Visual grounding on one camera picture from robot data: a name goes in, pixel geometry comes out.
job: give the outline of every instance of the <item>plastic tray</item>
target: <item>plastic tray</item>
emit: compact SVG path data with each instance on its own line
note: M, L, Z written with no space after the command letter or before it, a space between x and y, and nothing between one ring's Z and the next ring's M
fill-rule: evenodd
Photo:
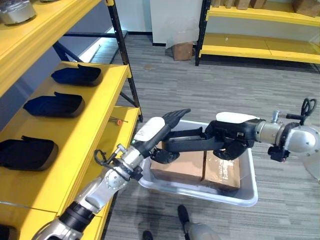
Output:
M199 127L203 127L204 130L207 125L208 123L181 120L173 131L196 129ZM143 177L140 179L139 184L145 188L241 207L251 207L258 201L255 169L250 148L239 157L240 189L232 192L218 192L216 189L202 185L160 180L152 174L150 165L151 160L149 158L144 159L141 163Z

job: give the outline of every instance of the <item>black shoe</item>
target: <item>black shoe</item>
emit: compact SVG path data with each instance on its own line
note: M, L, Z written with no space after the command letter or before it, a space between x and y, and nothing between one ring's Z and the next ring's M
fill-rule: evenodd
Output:
M190 222L189 220L189 214L184 205L178 206L178 216L180 219L181 224L184 226L187 222Z
M150 231L144 231L142 234L142 240L154 240Z

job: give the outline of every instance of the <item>yellow shelf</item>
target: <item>yellow shelf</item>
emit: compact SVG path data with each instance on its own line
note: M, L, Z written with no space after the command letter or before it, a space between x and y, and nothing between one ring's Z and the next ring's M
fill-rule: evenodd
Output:
M30 240L46 223L52 221L54 212L0 204L0 224L15 227L19 232L17 240Z
M37 13L34 19L14 26L0 22L0 97L100 0L31 2Z
M314 43L260 36L206 33L202 54L320 64L320 48Z
M56 69L75 67L61 62ZM0 142L22 135L53 140L59 146L57 159L44 171L18 171L0 167L0 201L61 213L70 203L93 157L125 79L127 65L82 63L101 68L103 81L96 87L56 83L48 77L30 99L59 93L81 95L85 101L76 118L37 117L21 108L0 133Z
M206 17L206 20L208 20L209 17L227 17L320 27L320 16L311 17L295 13L291 3L272 1L267 1L263 9L248 8L247 10L239 10L235 6L231 8L210 6Z
M111 116L123 119L128 122L124 122L122 126L118 126L114 122L108 122L97 146L97 149L101 149L104 152L107 152L108 155L110 155L117 148L118 144L122 144L123 146L128 147L135 129L138 114L139 108L115 106ZM90 181L95 179L100 174L102 168L102 166L98 165L95 160L92 159L84 175L82 183L80 184L79 190L83 189ZM111 200L109 201L107 206L104 207L104 209L102 209L95 216L95 218L101 218L100 226L96 228L95 232L91 234L91 238L88 238L88 240L94 239L96 233L97 235L95 237L97 238L97 240L101 238L110 206Z

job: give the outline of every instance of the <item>box on shelf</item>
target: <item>box on shelf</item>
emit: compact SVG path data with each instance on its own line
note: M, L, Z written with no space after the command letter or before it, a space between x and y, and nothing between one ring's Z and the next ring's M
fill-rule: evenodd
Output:
M320 0L293 0L292 6L297 14L316 17L320 12Z
M240 188L239 158L222 160L213 151L207 151L205 155L201 184L228 192Z
M152 161L150 171L160 180L197 184L202 179L203 159L203 151L181 152L177 160L168 164Z
M211 5L214 8L218 8L220 6L221 0L211 0Z
M226 9L230 9L235 5L235 0L224 0L224 6Z
M175 61L184 61L192 59L193 46L193 42L184 42L173 45L173 59Z
M267 0L251 0L251 5L254 9L262 9Z
M250 4L250 0L237 0L235 2L236 9L247 10Z

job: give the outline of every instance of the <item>silver canister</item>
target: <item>silver canister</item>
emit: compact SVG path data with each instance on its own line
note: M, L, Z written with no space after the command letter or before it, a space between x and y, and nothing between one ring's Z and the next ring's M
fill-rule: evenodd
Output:
M29 0L0 0L0 19L6 25L23 23L35 15Z

